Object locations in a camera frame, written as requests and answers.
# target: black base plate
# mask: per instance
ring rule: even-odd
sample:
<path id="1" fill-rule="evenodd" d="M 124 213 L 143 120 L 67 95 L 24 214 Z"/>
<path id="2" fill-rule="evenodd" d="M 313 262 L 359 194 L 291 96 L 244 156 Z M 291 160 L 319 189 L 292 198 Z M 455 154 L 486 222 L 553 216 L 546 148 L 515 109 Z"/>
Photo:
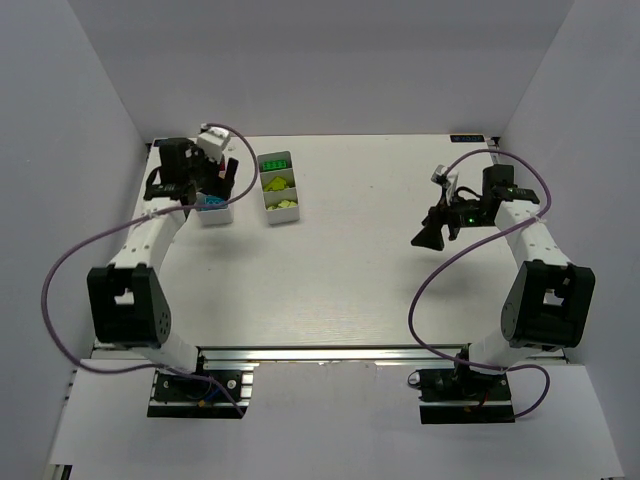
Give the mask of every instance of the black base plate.
<path id="1" fill-rule="evenodd" d="M 240 370 L 207 370 L 206 375 L 219 381 L 229 392 L 231 398 L 240 401 L 242 390 L 242 371 Z M 228 388 L 229 380 L 236 386 Z M 153 405 L 147 408 L 147 417 L 154 418 L 240 418 L 237 410 L 229 405 L 229 400 L 217 393 L 201 407 L 198 402 L 207 398 L 215 386 L 208 382 L 185 379 L 175 375 L 158 372 L 155 389 L 151 400 Z"/>
<path id="2" fill-rule="evenodd" d="M 420 423 L 423 425 L 513 423 L 511 403 L 495 405 L 492 402 L 511 402 L 511 390 L 506 375 L 499 375 L 495 385 L 476 396 L 464 395 L 451 381 L 452 369 L 420 370 Z M 477 405 L 484 399 L 481 407 Z M 473 402 L 456 405 L 456 402 Z"/>

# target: white wall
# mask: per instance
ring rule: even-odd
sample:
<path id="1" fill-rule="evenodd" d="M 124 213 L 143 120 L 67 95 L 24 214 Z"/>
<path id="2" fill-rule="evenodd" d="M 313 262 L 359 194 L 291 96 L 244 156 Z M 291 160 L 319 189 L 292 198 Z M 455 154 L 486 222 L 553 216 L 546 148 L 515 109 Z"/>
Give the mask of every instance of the white wall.
<path id="1" fill-rule="evenodd" d="M 70 0 L 142 136 L 501 133 L 572 0 Z"/>
<path id="2" fill-rule="evenodd" d="M 0 476 L 41 478 L 71 366 L 39 311 L 48 267 L 130 212 L 144 144 L 66 0 L 0 7 Z M 113 252 L 89 248 L 52 291 L 56 325 L 76 353 L 91 343 L 85 278 Z"/>
<path id="3" fill-rule="evenodd" d="M 502 144 L 540 169 L 554 194 L 554 237 L 595 271 L 574 356 L 587 365 L 631 479 L 640 479 L 639 26 L 638 2 L 576 2 Z"/>

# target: blue object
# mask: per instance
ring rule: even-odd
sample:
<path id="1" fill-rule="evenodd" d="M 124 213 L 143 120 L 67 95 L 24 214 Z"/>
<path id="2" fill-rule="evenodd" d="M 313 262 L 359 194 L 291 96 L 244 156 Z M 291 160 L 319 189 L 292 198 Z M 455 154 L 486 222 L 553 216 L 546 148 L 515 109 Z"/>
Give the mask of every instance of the blue object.
<path id="1" fill-rule="evenodd" d="M 224 203 L 224 200 L 220 197 L 216 197 L 214 195 L 206 195 L 203 199 L 203 201 L 201 201 L 200 203 L 204 203 L 205 205 L 218 205 L 220 203 Z M 224 210 L 225 208 L 229 208 L 228 206 L 224 206 L 222 208 L 220 208 L 219 210 Z M 198 208 L 197 209 L 199 212 L 202 211 L 207 211 L 209 210 L 208 208 Z"/>

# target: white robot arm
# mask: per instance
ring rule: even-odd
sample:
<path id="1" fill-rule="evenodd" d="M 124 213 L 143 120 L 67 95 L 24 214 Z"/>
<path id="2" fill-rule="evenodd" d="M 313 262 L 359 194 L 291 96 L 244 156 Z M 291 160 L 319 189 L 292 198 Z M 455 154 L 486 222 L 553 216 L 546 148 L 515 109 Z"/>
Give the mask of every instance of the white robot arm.
<path id="1" fill-rule="evenodd" d="M 198 348 L 171 328 L 171 311 L 157 277 L 189 211 L 157 217 L 153 212 L 193 205 L 198 192 L 228 200 L 238 165 L 237 160 L 229 159 L 224 178 L 220 175 L 229 137 L 226 130 L 203 128 L 196 142 L 170 138 L 161 143 L 161 165 L 149 175 L 142 203 L 142 212 L 152 218 L 135 225 L 109 265 L 91 269 L 87 277 L 94 327 L 101 342 L 136 351 L 154 363 L 188 373 L 196 370 Z"/>
<path id="2" fill-rule="evenodd" d="M 423 229 L 412 245 L 442 250 L 442 228 L 455 240 L 461 228 L 495 226 L 505 231 L 540 211 L 533 190 L 514 183 L 510 165 L 483 171 L 482 194 L 457 187 L 458 174 L 439 166 L 432 181 L 442 188 L 438 204 L 429 210 Z M 461 191 L 476 196 L 466 199 Z M 573 265 L 542 222 L 534 222 L 506 236 L 519 272 L 501 312 L 500 326 L 459 354 L 477 364 L 508 368 L 540 351 L 575 347 L 591 302 L 595 277 L 589 268 Z M 483 375 L 500 371 L 469 367 Z"/>

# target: yellow object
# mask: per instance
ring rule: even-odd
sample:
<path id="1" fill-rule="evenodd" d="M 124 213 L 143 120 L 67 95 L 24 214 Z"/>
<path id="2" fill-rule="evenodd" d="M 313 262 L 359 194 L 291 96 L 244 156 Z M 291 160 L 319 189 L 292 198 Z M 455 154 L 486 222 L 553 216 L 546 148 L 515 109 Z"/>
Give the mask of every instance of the yellow object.
<path id="1" fill-rule="evenodd" d="M 264 187 L 265 192 L 279 192 L 280 190 L 284 190 L 285 188 L 289 188 L 287 185 L 287 181 L 282 177 L 276 177 L 271 180 Z"/>

